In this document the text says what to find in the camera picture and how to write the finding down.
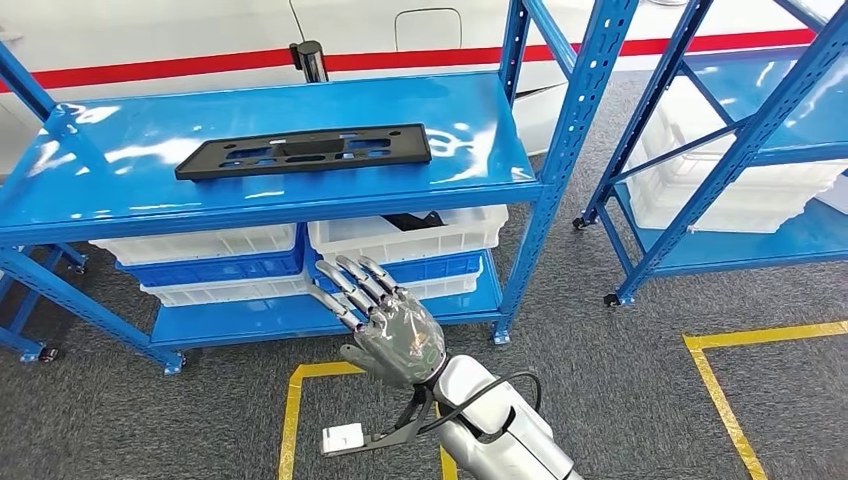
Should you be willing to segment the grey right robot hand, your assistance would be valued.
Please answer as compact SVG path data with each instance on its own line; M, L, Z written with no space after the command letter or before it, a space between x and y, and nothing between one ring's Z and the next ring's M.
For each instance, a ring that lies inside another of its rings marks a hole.
M375 260L339 255L315 263L344 296L311 285L309 295L351 331L341 353L349 363L398 387L437 377L449 355L442 327L417 297Z

